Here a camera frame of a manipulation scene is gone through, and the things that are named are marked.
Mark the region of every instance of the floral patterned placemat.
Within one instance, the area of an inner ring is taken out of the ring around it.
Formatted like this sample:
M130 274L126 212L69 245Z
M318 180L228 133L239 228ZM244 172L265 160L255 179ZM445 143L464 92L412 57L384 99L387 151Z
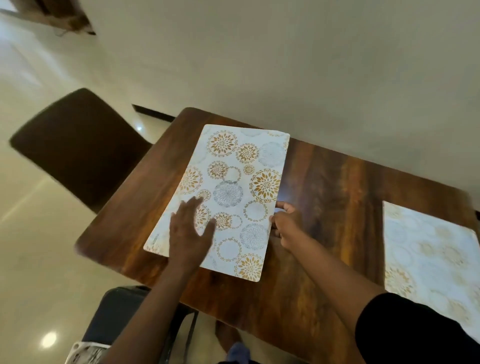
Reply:
M480 247L472 229L384 201L385 289L480 341Z
M207 124L187 169L144 249L168 256L170 215L181 201L203 196L195 215L202 234L217 221L202 267L258 282L290 135Z

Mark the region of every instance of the black chair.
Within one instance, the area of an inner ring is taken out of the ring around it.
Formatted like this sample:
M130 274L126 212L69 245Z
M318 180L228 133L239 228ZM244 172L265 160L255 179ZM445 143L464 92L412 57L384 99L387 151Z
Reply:
M96 213L152 146L86 88L39 112L10 145Z
M145 286L117 287L109 290L103 296L100 306L98 306L82 341L93 341L105 345L113 344L149 292L149 288ZM188 348L192 340L198 311L181 303L177 306L177 310L170 323L159 363L168 364L173 343L175 342L181 323L186 315L189 314L193 314L193 321L190 326L185 344L185 353L183 355L183 362L187 363Z

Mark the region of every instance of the black shirt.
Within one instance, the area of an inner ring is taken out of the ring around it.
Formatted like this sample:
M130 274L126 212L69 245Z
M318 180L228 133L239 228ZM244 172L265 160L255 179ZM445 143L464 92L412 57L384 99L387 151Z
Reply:
M393 293L365 306L355 341L367 364L480 363L480 344L458 322Z

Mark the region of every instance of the glossy floor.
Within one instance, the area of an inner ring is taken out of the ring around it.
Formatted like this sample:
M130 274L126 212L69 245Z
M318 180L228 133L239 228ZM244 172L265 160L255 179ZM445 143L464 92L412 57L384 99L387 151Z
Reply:
M115 108L149 142L167 122L136 114L124 84L94 36L0 16L0 362L63 363L81 339L102 295L131 280L82 258L73 244L94 214L8 145L31 116L79 87ZM180 329L172 363L181 363L191 317ZM190 363L216 363L224 353L212 317L200 315ZM295 361L243 334L253 359Z

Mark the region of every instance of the foot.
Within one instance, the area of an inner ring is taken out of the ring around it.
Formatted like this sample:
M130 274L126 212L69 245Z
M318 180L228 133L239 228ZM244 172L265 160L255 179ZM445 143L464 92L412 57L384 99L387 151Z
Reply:
M242 342L240 333L236 328L218 320L215 322L215 336L225 352L228 352L236 342Z

